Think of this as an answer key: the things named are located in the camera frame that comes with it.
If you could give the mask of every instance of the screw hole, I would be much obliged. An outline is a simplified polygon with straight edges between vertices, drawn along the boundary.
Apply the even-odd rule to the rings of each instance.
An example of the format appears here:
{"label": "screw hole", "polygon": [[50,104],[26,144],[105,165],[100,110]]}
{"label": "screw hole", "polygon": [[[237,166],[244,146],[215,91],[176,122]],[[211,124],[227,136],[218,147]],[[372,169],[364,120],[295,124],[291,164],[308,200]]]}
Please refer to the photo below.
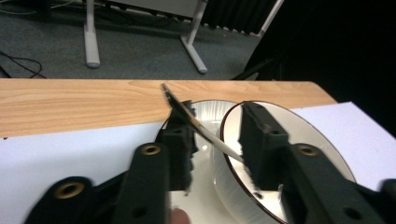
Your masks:
{"label": "screw hole", "polygon": [[350,217],[350,218],[352,218],[352,219],[361,220],[361,213],[359,213],[358,211],[356,211],[356,210],[353,209],[353,208],[349,208],[349,207],[344,208],[344,213],[345,213],[348,217]]}
{"label": "screw hole", "polygon": [[83,190],[84,185],[81,183],[66,183],[55,190],[54,197],[57,199],[69,199],[79,195]]}
{"label": "screw hole", "polygon": [[172,133],[182,133],[182,131],[180,129],[176,129],[176,130],[172,131]]}
{"label": "screw hole", "polygon": [[155,155],[161,151],[160,147],[157,146],[146,146],[142,148],[142,153],[147,156]]}
{"label": "screw hole", "polygon": [[133,218],[141,218],[148,213],[147,207],[136,207],[132,210]]}
{"label": "screw hole", "polygon": [[312,147],[299,147],[300,152],[303,153],[305,156],[316,156],[318,152],[316,149]]}

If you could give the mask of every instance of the black cable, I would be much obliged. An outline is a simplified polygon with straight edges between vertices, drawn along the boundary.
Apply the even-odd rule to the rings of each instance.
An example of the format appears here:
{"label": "black cable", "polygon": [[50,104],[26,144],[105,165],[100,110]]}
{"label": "black cable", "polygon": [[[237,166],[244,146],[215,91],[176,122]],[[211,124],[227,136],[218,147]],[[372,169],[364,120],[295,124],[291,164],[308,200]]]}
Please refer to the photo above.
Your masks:
{"label": "black cable", "polygon": [[2,72],[6,77],[12,78],[12,76],[1,66],[1,64],[0,64],[0,72]]}
{"label": "black cable", "polygon": [[[38,61],[36,61],[36,60],[33,60],[33,59],[28,59],[28,58],[13,57],[13,56],[10,56],[10,55],[4,53],[4,52],[1,51],[1,50],[0,50],[0,55],[9,58],[12,62],[14,62],[15,64],[17,64],[19,67],[21,67],[21,68],[23,68],[23,69],[25,69],[25,70],[31,72],[32,75],[30,76],[30,78],[33,78],[33,77],[43,77],[43,78],[46,78],[45,76],[43,76],[43,75],[40,74],[40,72],[43,70],[43,66],[41,65],[40,62],[38,62]],[[20,64],[19,62],[17,62],[17,60],[22,60],[22,61],[27,61],[27,62],[31,62],[31,63],[36,63],[36,64],[38,64],[38,66],[39,66],[38,71],[36,72],[36,71],[34,71],[34,70],[32,70],[32,69],[30,69],[30,68],[24,66],[23,64]],[[12,77],[9,73],[6,72],[6,70],[5,70],[3,67],[0,69],[0,71],[3,72],[7,77]]]}
{"label": "black cable", "polygon": [[268,66],[273,59],[265,60],[264,62],[258,63],[255,66],[249,68],[247,71],[239,74],[236,77],[233,77],[231,80],[245,80],[248,77],[253,76],[255,73],[260,72],[264,67]]}

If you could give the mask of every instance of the black plastic piece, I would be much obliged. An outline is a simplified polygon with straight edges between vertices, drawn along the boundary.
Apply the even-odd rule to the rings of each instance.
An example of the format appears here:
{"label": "black plastic piece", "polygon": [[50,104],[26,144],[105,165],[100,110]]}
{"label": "black plastic piece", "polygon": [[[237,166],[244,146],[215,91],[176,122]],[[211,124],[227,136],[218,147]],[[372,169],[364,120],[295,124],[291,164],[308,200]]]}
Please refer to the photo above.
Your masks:
{"label": "black plastic piece", "polygon": [[346,180],[323,152],[290,145],[288,134],[261,105],[242,105],[239,142],[256,187],[282,188],[289,223],[394,223],[396,180],[372,192]]}
{"label": "black plastic piece", "polygon": [[[191,101],[183,104],[193,113]],[[188,191],[192,182],[192,154],[198,151],[192,128],[172,111],[166,128],[160,130],[155,141],[169,148],[169,190]]]}
{"label": "black plastic piece", "polygon": [[256,187],[277,190],[281,184],[280,153],[288,147],[289,135],[261,105],[242,104],[241,135],[244,164]]}
{"label": "black plastic piece", "polygon": [[[282,165],[291,180],[284,184],[282,203],[293,223],[385,223],[319,148],[292,145]],[[302,207],[306,213],[296,216]]]}
{"label": "black plastic piece", "polygon": [[[191,102],[183,104],[193,114]],[[152,154],[157,147],[161,152]],[[191,158],[196,151],[193,129],[173,111],[156,143],[135,150],[129,171],[95,187],[88,178],[67,177],[49,188],[25,223],[167,223],[168,192],[189,190]],[[84,188],[73,197],[67,200],[54,197],[59,188],[70,193],[76,186]]]}
{"label": "black plastic piece", "polygon": [[94,201],[92,183],[71,176],[55,183],[35,205],[26,224],[87,223]]}
{"label": "black plastic piece", "polygon": [[165,145],[149,143],[137,148],[111,223],[166,223],[170,215],[168,176]]}

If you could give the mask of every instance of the metal table leg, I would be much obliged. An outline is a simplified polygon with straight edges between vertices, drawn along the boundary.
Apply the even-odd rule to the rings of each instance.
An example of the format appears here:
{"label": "metal table leg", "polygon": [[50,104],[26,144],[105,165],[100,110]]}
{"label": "metal table leg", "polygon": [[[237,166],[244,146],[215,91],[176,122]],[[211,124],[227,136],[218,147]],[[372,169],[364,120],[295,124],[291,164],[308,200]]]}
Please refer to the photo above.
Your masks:
{"label": "metal table leg", "polygon": [[198,2],[194,12],[194,17],[192,19],[190,33],[188,35],[182,35],[180,37],[181,42],[183,43],[187,52],[190,54],[192,61],[195,63],[195,66],[197,67],[198,71],[201,74],[205,74],[207,72],[207,68],[205,67],[204,63],[202,62],[201,58],[199,57],[192,43],[194,42],[194,38],[197,34],[199,25],[201,23],[201,19],[204,15],[206,4],[207,4],[207,0],[201,0]]}
{"label": "metal table leg", "polygon": [[100,66],[99,49],[94,26],[94,0],[87,0],[87,20],[84,24],[85,55],[87,66],[98,68]]}

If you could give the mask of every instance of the wooden tabletop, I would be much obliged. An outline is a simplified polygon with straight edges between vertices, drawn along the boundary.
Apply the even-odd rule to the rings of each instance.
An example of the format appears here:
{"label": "wooden tabletop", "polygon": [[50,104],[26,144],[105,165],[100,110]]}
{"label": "wooden tabletop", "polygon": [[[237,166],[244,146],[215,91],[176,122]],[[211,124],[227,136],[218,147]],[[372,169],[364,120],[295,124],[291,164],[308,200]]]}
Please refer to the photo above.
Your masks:
{"label": "wooden tabletop", "polygon": [[312,82],[0,79],[0,137],[164,121],[162,83],[180,101],[336,104]]}

